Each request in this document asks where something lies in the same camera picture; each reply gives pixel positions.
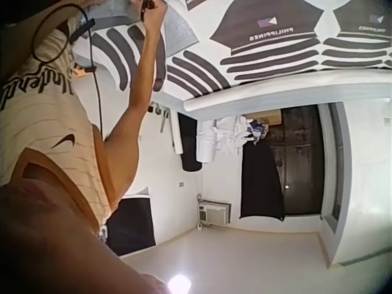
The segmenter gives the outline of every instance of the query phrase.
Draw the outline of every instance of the light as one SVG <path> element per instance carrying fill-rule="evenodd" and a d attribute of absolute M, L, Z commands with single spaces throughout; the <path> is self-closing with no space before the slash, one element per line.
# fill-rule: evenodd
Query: light
<path fill-rule="evenodd" d="M 192 283 L 187 277 L 178 275 L 170 280 L 170 282 L 167 284 L 167 287 L 169 287 L 169 290 L 172 292 L 172 294 L 187 294 L 191 285 Z"/>

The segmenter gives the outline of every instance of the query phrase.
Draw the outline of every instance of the person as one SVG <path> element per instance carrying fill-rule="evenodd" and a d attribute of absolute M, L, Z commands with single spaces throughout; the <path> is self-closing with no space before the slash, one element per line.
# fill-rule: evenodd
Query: person
<path fill-rule="evenodd" d="M 163 0 L 152 1 L 154 8 L 145 12 L 145 42 L 129 105 L 105 142 L 72 87 L 71 45 L 49 64 L 30 56 L 2 85 L 0 259 L 7 264 L 3 269 L 18 277 L 13 288 L 25 284 L 34 293 L 168 293 L 164 283 L 138 274 L 97 237 L 137 171 L 138 135 L 167 10 Z M 69 2 L 82 7 L 94 3 L 62 0 L 57 7 Z M 132 4 L 141 9 L 141 0 Z M 75 9 L 66 10 L 42 27 L 48 36 L 37 36 L 39 59 L 56 56 L 80 23 Z"/>

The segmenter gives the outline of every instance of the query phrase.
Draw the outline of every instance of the white floor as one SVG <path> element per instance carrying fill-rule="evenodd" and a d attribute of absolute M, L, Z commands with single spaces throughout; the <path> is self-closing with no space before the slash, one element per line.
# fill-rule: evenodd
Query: white floor
<path fill-rule="evenodd" d="M 194 230 L 124 261 L 166 282 L 186 276 L 192 283 L 189 294 L 372 293 L 391 268 L 386 254 L 327 269 L 315 235 L 225 228 Z"/>

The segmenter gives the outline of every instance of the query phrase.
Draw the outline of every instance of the white jersey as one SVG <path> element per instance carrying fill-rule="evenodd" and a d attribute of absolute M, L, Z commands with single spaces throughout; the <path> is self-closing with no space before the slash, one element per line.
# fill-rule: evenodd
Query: white jersey
<path fill-rule="evenodd" d="M 66 35 L 54 30 L 37 56 L 56 56 Z M 72 89 L 71 46 L 49 65 L 29 58 L 1 89 L 0 184 L 23 177 L 28 164 L 51 171 L 96 231 L 111 214 L 114 193 L 104 143 Z"/>

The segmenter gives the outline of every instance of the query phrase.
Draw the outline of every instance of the air conditioner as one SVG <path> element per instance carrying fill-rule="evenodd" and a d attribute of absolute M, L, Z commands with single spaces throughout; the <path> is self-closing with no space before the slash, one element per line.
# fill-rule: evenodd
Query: air conditioner
<path fill-rule="evenodd" d="M 227 225 L 230 223 L 230 203 L 202 201 L 198 204 L 198 219 L 203 224 Z"/>

